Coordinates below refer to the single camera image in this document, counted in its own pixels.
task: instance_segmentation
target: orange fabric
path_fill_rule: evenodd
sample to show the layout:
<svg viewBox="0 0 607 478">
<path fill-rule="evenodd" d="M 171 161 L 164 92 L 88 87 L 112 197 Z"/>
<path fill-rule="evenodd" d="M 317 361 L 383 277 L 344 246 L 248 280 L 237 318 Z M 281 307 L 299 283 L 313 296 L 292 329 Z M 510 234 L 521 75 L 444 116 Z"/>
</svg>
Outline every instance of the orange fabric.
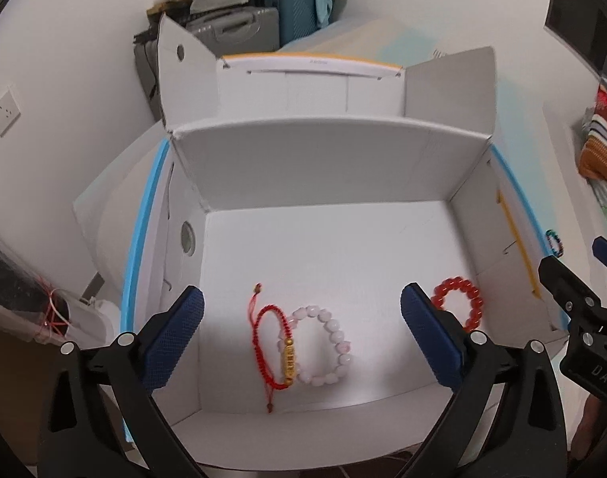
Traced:
<svg viewBox="0 0 607 478">
<path fill-rule="evenodd" d="M 607 146 L 598 138 L 591 136 L 584 145 L 578 172 L 585 178 L 607 180 Z"/>
</svg>

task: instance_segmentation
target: floor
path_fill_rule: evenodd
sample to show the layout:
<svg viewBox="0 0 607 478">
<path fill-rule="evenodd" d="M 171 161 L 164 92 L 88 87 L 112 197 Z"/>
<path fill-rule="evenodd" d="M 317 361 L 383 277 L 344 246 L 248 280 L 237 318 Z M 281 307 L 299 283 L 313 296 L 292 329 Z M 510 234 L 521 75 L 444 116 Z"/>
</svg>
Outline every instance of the floor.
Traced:
<svg viewBox="0 0 607 478">
<path fill-rule="evenodd" d="M 58 355 L 55 345 L 21 341 L 0 331 L 0 433 L 25 465 L 38 460 L 40 420 Z M 121 426 L 117 407 L 109 399 L 105 403 L 113 425 Z"/>
<path fill-rule="evenodd" d="M 376 460 L 343 467 L 302 471 L 299 478 L 394 478 L 411 457 L 409 451 L 400 451 Z"/>
</svg>

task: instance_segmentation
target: beaded bracelet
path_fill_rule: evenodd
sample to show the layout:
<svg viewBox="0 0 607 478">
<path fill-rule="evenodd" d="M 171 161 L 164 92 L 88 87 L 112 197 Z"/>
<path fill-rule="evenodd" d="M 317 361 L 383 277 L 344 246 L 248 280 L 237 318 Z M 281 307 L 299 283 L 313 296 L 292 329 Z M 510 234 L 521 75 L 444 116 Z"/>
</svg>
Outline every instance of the beaded bracelet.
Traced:
<svg viewBox="0 0 607 478">
<path fill-rule="evenodd" d="M 453 289 L 458 289 L 467 295 L 471 301 L 471 311 L 469 319 L 465 322 L 465 331 L 470 333 L 480 326 L 482 318 L 482 306 L 485 301 L 480 296 L 480 290 L 473 283 L 461 276 L 455 278 L 446 278 L 443 283 L 437 285 L 434 289 L 434 296 L 431 297 L 431 302 L 438 309 L 442 309 L 445 303 L 445 296 Z"/>
<path fill-rule="evenodd" d="M 560 240 L 560 236 L 557 234 L 555 230 L 547 230 L 546 231 L 546 240 L 548 241 L 548 245 L 551 247 L 551 251 L 553 254 L 559 259 L 564 255 L 564 245 Z M 553 242 L 555 241 L 557 244 L 557 249 L 553 246 Z"/>
<path fill-rule="evenodd" d="M 337 367 L 326 375 L 313 376 L 312 373 L 302 369 L 300 365 L 297 365 L 296 373 L 299 377 L 299 381 L 304 384 L 311 384 L 312 386 L 337 383 L 340 378 L 347 376 L 349 366 L 352 363 L 352 356 L 349 354 L 352 348 L 350 341 L 345 340 L 344 332 L 339 330 L 339 322 L 332 319 L 332 313 L 327 309 L 319 309 L 316 305 L 300 307 L 291 316 L 288 316 L 286 321 L 288 326 L 294 330 L 299 321 L 304 318 L 316 318 L 319 322 L 324 324 L 325 330 L 330 333 L 330 343 L 334 345 L 334 349 L 339 356 Z M 280 338 L 283 337 L 287 337 L 287 333 L 284 334 L 282 331 Z M 286 348 L 286 343 L 284 340 L 280 340 L 277 346 L 279 347 L 279 351 L 283 351 Z"/>
</svg>

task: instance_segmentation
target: teal suitcase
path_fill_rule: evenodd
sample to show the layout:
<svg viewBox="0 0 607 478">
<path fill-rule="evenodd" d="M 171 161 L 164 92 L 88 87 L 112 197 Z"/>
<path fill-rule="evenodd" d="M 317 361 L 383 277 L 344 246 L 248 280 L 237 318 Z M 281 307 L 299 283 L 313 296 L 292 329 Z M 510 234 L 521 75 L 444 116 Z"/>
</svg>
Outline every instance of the teal suitcase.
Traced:
<svg viewBox="0 0 607 478">
<path fill-rule="evenodd" d="M 277 7 L 279 10 L 279 40 L 285 46 L 318 30 L 315 0 L 250 0 L 260 7 Z"/>
</svg>

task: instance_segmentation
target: white wall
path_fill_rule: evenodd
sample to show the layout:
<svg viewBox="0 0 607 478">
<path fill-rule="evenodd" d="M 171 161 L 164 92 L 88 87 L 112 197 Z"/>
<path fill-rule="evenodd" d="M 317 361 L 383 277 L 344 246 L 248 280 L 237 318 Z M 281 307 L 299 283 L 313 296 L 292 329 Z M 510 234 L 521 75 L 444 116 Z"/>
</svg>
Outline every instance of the white wall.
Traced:
<svg viewBox="0 0 607 478">
<path fill-rule="evenodd" d="M 348 0 L 344 16 L 390 15 L 453 53 L 492 45 L 501 76 L 549 101 L 568 123 L 594 101 L 593 73 L 544 29 L 549 0 Z"/>
<path fill-rule="evenodd" d="M 95 273 L 73 200 L 153 123 L 133 35 L 153 0 L 11 0 L 0 15 L 0 97 L 21 117 L 0 138 L 0 239 L 59 287 Z"/>
</svg>

